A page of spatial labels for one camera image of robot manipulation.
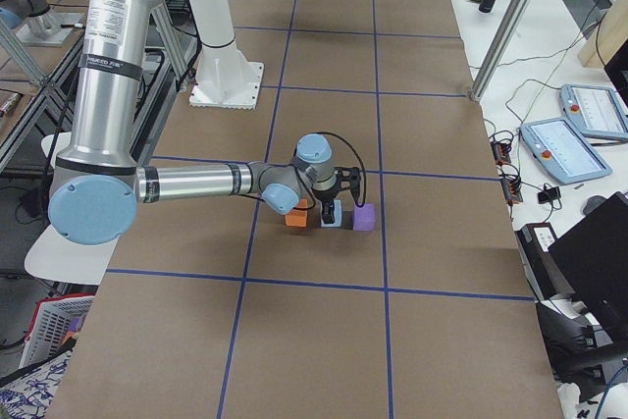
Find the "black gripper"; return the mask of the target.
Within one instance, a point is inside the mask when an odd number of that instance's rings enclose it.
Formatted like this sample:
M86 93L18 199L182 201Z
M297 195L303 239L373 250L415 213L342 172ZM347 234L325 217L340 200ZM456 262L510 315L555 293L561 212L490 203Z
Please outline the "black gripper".
M334 199L342 191L349 191L355 204L359 204L362 173L358 167L335 167L332 176L322 183L323 188L313 188L314 196L321 201L321 221L323 224L335 222Z

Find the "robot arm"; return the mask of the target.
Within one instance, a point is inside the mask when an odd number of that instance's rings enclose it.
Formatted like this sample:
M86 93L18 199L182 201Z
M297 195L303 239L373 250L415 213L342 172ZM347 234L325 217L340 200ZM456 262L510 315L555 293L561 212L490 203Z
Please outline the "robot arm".
M1 20L27 46L61 46L80 19L56 12L47 0L1 0Z
M72 135L56 155L50 188L48 219L60 236L85 245L114 240L131 227L139 204L161 200L244 195L285 215L309 197L327 225L340 215L339 193L365 203L364 168L337 166L326 131L302 137L285 166L138 166L131 157L132 122L149 18L162 3L89 0ZM191 104L254 108L264 67L237 48L228 0L188 3L200 48Z

